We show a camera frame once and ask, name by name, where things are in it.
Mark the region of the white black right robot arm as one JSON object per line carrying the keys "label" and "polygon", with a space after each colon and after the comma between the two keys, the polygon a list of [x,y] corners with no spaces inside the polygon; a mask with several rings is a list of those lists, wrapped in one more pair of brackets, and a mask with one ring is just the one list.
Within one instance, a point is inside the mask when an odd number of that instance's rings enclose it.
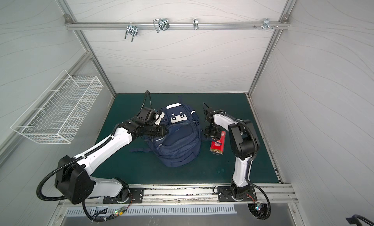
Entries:
{"label": "white black right robot arm", "polygon": [[223,110],[204,109],[205,121],[208,122],[204,136],[218,142],[222,130],[226,130],[230,147],[235,155],[234,174],[229,187],[216,186],[213,191],[218,194],[220,202],[256,201],[256,192],[250,183],[250,170],[257,157],[260,142],[251,120],[237,119]]}

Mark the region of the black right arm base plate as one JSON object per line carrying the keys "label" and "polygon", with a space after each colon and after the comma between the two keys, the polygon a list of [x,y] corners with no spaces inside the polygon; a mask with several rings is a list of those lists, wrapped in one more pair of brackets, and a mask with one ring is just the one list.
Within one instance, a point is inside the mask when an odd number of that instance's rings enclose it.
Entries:
{"label": "black right arm base plate", "polygon": [[214,186],[213,193],[218,196],[219,202],[257,202],[255,189],[250,185]]}

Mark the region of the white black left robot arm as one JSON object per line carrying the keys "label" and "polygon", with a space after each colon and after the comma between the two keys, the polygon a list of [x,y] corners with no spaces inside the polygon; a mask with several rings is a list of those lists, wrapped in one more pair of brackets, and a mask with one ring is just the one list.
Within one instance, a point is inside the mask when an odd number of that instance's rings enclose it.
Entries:
{"label": "white black left robot arm", "polygon": [[161,137],[168,133],[161,124],[165,114],[150,108],[142,108],[138,115],[115,126],[112,133],[92,148],[71,158],[65,156],[58,166],[55,187],[72,204],[80,204],[88,198],[111,197],[126,202],[130,197],[128,184],[120,178],[92,177],[95,170],[118,150],[138,137]]}

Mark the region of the navy blue student backpack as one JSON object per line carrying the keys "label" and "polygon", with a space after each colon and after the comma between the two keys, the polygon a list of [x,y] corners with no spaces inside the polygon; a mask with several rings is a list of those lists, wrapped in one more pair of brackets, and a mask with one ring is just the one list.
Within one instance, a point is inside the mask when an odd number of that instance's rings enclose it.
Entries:
{"label": "navy blue student backpack", "polygon": [[196,111],[179,101],[161,108],[165,113],[161,124],[168,129],[164,137],[142,136],[147,148],[132,148],[131,152],[153,152],[167,167],[176,168],[193,161],[200,153],[202,129]]}

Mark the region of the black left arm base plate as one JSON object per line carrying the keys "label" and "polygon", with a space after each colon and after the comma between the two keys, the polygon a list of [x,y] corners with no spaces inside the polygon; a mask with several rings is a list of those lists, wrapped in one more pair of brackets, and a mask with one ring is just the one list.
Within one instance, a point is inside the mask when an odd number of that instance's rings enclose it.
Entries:
{"label": "black left arm base plate", "polygon": [[125,188],[116,197],[105,196],[103,204],[142,203],[144,188]]}

